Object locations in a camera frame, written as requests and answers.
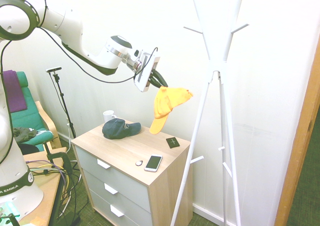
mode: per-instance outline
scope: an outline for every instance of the phone screen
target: phone screen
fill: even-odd
[[[161,157],[151,156],[145,167],[156,169],[158,167],[160,160],[161,160]]]

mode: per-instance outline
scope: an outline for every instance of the dresser top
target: dresser top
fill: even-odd
[[[149,132],[149,128],[143,126],[140,133],[135,136],[110,140],[103,136],[102,128],[103,124],[71,142],[145,185],[151,185],[181,153],[189,149],[190,145],[189,141],[176,138],[180,146],[170,148],[166,138],[174,136],[162,132],[154,135]],[[157,172],[145,171],[151,154],[163,156]],[[136,166],[136,162],[140,160],[143,161],[142,165]]]

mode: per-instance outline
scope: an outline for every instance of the coat rack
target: coat rack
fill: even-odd
[[[207,75],[207,78],[205,79],[205,84],[204,84],[204,88],[202,91],[200,104],[197,112],[195,127],[194,127],[194,131],[191,138],[190,148],[189,148],[188,156],[187,156],[185,167],[184,167],[182,182],[181,182],[178,197],[175,203],[175,208],[174,208],[170,226],[174,226],[177,219],[177,214],[178,214],[179,206],[181,203],[182,195],[184,192],[184,187],[186,185],[190,164],[203,158],[202,156],[192,160],[192,155],[195,148],[195,141],[197,137],[197,132],[199,130],[199,125],[201,122],[201,117],[204,110],[209,85],[212,82],[214,72],[218,72],[219,89],[220,89],[222,146],[219,148],[219,151],[222,152],[222,176],[223,176],[223,185],[224,185],[223,224],[224,226],[227,225],[227,187],[226,185],[227,185],[227,173],[228,173],[232,178],[232,185],[234,188],[233,196],[234,196],[236,224],[237,226],[241,226],[239,196],[238,196],[238,186],[237,186],[238,181],[237,181],[237,171],[236,171],[236,157],[235,157],[234,135],[233,135],[233,125],[232,125],[232,115],[231,115],[231,102],[230,102],[230,96],[229,96],[228,82],[226,79],[226,66],[227,66],[228,54],[229,54],[234,33],[245,28],[246,26],[248,26],[248,24],[243,24],[240,26],[236,25],[242,0],[230,0],[227,29],[225,32],[221,32],[221,33],[226,33],[226,36],[222,44],[223,50],[220,55],[215,55],[216,52],[214,51],[214,48],[212,48],[211,45],[208,44],[208,40],[209,40],[208,35],[210,35],[213,29],[205,26],[205,22],[204,22],[205,15],[200,13],[201,9],[203,8],[197,7],[197,1],[199,0],[193,0],[193,3],[195,6],[195,10],[196,10],[201,28],[202,28],[202,32],[192,28],[187,28],[187,27],[185,28],[197,33],[201,33],[203,36],[206,51],[209,58],[208,75]],[[226,162],[226,148],[227,148],[226,139],[227,138],[228,138],[231,169],[228,167]]]

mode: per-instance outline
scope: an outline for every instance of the yellow cap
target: yellow cap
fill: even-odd
[[[186,102],[192,96],[193,94],[184,88],[160,87],[154,100],[154,120],[150,133],[159,133],[173,108]]]

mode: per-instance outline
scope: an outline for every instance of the small black square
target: small black square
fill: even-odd
[[[167,138],[167,143],[169,144],[170,148],[179,147],[180,144],[178,143],[177,139],[175,137]]]

